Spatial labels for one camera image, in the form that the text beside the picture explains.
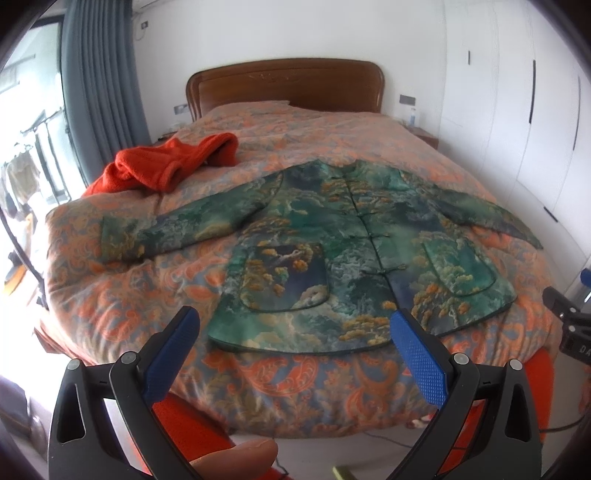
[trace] orange paisley bedspread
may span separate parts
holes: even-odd
[[[216,308],[236,238],[212,239],[137,264],[100,263],[104,214],[144,217],[229,190],[283,168],[319,158],[357,159],[412,171],[437,184],[494,200],[466,171],[408,133],[371,113],[320,113],[285,102],[219,107],[177,136],[197,144],[218,132],[240,141],[239,165],[203,167],[172,194],[99,194],[61,205],[47,224],[46,275],[51,315],[43,330],[88,364],[113,362],[139,350],[184,304],[207,324]],[[530,244],[482,228],[466,234],[489,252],[518,293],[502,315],[444,339],[451,352],[502,365],[555,353],[561,330],[541,303],[551,284],[544,254]],[[393,346],[341,356],[227,353],[202,335],[172,391],[229,429],[275,437],[339,436],[386,428],[432,411]]]

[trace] orange knit garment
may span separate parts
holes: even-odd
[[[115,161],[82,194],[116,193],[146,189],[170,193],[204,162],[214,167],[236,165],[238,138],[229,132],[209,135],[199,145],[171,138],[158,147],[134,147],[121,150]]]

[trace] curtain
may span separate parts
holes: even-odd
[[[87,184],[115,154],[149,145],[135,68],[131,0],[70,0],[62,32],[64,103]]]

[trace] blue gripper pad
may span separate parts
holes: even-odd
[[[199,336],[199,314],[187,309],[168,341],[162,346],[144,374],[142,396],[147,406],[163,401],[187,355]]]
[[[581,283],[588,288],[591,288],[591,270],[585,268],[581,272]]]
[[[441,408],[448,393],[445,373],[399,310],[390,317],[390,335],[425,400]]]

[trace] bed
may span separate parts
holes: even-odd
[[[380,115],[384,76],[364,61],[282,59],[196,73],[187,83],[195,122],[177,137],[196,144],[230,131],[236,167],[202,167],[171,194],[99,194],[47,218],[46,289],[51,315],[42,335],[88,364],[137,351],[184,304],[212,317],[236,235],[134,264],[100,261],[103,216],[152,216],[225,192],[311,158],[395,166],[437,185],[494,201],[469,173]],[[544,253],[529,243],[464,227],[517,292],[509,310],[443,341],[450,352],[503,365],[540,348],[557,352],[561,329],[544,308],[552,283]],[[201,335],[172,391],[229,430],[274,437],[331,437],[405,423],[431,413],[392,345],[344,355],[231,353]]]

